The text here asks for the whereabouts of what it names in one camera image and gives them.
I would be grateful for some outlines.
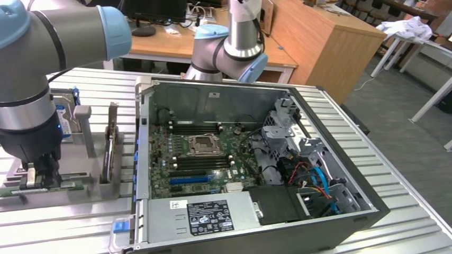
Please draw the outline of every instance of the warning label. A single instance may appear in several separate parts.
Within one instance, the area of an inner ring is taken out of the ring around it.
[[[233,217],[226,200],[187,204],[190,232],[193,235],[234,230]]]

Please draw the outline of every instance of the robotic arm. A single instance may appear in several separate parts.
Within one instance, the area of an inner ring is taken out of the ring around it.
[[[193,65],[186,79],[222,81],[223,73],[253,83],[265,71],[265,34],[258,15],[263,0],[230,0],[230,29],[202,25],[197,30]]]
[[[35,170],[26,188],[62,181],[63,134],[46,75],[114,59],[133,46],[118,9],[71,4],[81,7],[29,12],[19,0],[0,0],[0,145]]]

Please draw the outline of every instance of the monitor stand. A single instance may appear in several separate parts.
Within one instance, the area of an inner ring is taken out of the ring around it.
[[[133,35],[139,37],[149,37],[157,34],[157,28],[151,25],[142,26],[141,19],[137,19],[135,25],[131,25]]]

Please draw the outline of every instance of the white cloth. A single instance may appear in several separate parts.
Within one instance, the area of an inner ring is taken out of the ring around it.
[[[421,17],[395,22],[382,22],[377,28],[389,35],[386,40],[397,34],[418,43],[425,43],[433,37],[433,29],[422,22]]]

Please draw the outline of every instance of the slotted metal surface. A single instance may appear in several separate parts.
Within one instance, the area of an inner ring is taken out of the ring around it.
[[[82,103],[93,106],[94,132],[107,125],[109,105],[118,102],[118,121],[126,133],[122,198],[114,201],[0,213],[0,253],[109,253],[111,223],[130,214],[135,151],[134,72],[75,69],[51,83],[81,89]],[[366,231],[325,253],[452,253],[451,228],[386,160],[365,134],[315,87],[298,87],[321,120],[375,187],[391,213]],[[317,136],[307,119],[302,120]],[[13,163],[0,148],[0,181]]]

